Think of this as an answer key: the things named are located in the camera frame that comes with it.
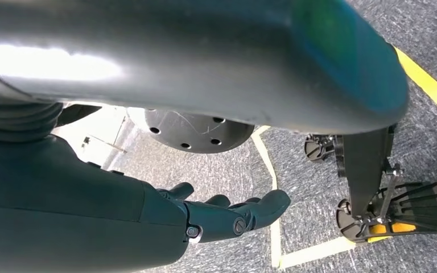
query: screw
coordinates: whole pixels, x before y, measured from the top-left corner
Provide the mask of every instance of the screw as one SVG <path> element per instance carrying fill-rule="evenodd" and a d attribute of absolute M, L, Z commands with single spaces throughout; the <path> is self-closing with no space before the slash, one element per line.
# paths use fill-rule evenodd
<path fill-rule="evenodd" d="M 234 233 L 237 236 L 242 235 L 245 231 L 245 221 L 242 218 L 237 218 L 234 223 Z"/>
<path fill-rule="evenodd" d="M 199 235 L 199 229 L 194 226 L 189 226 L 187 228 L 187 236 L 195 238 Z"/>

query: floor marking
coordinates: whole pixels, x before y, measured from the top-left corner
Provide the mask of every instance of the floor marking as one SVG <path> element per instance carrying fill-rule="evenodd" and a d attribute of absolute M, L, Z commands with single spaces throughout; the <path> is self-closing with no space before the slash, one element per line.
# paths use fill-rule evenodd
<path fill-rule="evenodd" d="M 285 269 L 299 264 L 323 259 L 341 252 L 349 251 L 356 247 L 356 243 L 351 242 L 345 237 L 338 237 L 325 243 L 301 249 L 299 251 L 286 254 L 281 257 L 279 269 Z"/>
<path fill-rule="evenodd" d="M 259 151 L 259 154 L 265 163 L 267 170 L 272 177 L 272 190 L 277 189 L 277 176 L 275 175 L 274 167 L 270 161 L 269 153 L 265 144 L 261 139 L 261 134 L 269 129 L 270 126 L 262 126 L 252 134 L 252 140 Z M 277 219 L 272 225 L 270 225 L 270 259 L 273 267 L 279 267 L 281 262 L 281 223 Z"/>
<path fill-rule="evenodd" d="M 395 48 L 399 62 L 408 77 L 413 80 L 437 104 L 437 81 L 410 59 L 404 52 Z"/>

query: wheel hole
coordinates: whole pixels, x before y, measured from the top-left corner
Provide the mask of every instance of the wheel hole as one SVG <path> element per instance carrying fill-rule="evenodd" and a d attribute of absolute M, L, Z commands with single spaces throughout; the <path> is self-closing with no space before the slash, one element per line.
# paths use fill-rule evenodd
<path fill-rule="evenodd" d="M 224 118 L 213 118 L 213 121 L 215 121 L 217 123 L 224 123 L 225 119 Z"/>
<path fill-rule="evenodd" d="M 210 140 L 210 143 L 212 143 L 214 145 L 220 145 L 220 144 L 222 144 L 222 141 L 220 141 L 218 139 L 212 139 L 212 140 Z"/>
<path fill-rule="evenodd" d="M 160 134 L 160 129 L 155 128 L 155 127 L 152 127 L 152 128 L 150 128 L 150 132 L 152 132 L 152 133 L 158 135 L 158 134 Z"/>

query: yellow pad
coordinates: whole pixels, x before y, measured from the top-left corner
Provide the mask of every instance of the yellow pad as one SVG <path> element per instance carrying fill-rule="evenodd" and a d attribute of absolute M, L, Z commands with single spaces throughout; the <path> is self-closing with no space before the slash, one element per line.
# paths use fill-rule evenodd
<path fill-rule="evenodd" d="M 416 226 L 410 225 L 410 224 L 403 224 L 403 223 L 394 223 L 391 226 L 391 229 L 393 232 L 407 232 L 407 231 L 413 231 L 416 229 Z M 375 225 L 370 228 L 370 232 L 372 234 L 382 234 L 386 233 L 386 226 L 384 225 Z M 380 236 L 380 237 L 373 237 L 368 239 L 368 243 L 374 243 L 380 240 L 388 239 L 391 236 Z"/>

